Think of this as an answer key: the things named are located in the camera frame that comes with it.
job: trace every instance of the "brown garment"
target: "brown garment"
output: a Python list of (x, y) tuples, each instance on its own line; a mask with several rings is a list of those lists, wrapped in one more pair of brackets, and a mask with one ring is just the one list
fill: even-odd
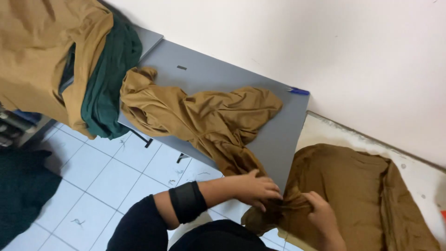
[(245, 147), (274, 117), (282, 101), (268, 90), (244, 87), (230, 93), (199, 92), (188, 96), (178, 87), (153, 83), (156, 70), (130, 69), (121, 88), (121, 110), (149, 136), (174, 135), (212, 158), (228, 175), (265, 171)]
[[(91, 137), (81, 118), (87, 81), (113, 26), (96, 0), (0, 1), (0, 102), (42, 113)], [(68, 49), (76, 43), (74, 82), (58, 87)]]
[(347, 250), (440, 250), (390, 159), (327, 144), (299, 150), (283, 205), (269, 205), (266, 214), (250, 208), (242, 224), (256, 234), (278, 226), (317, 248), (317, 230), (307, 219), (311, 208), (300, 191), (329, 202)]

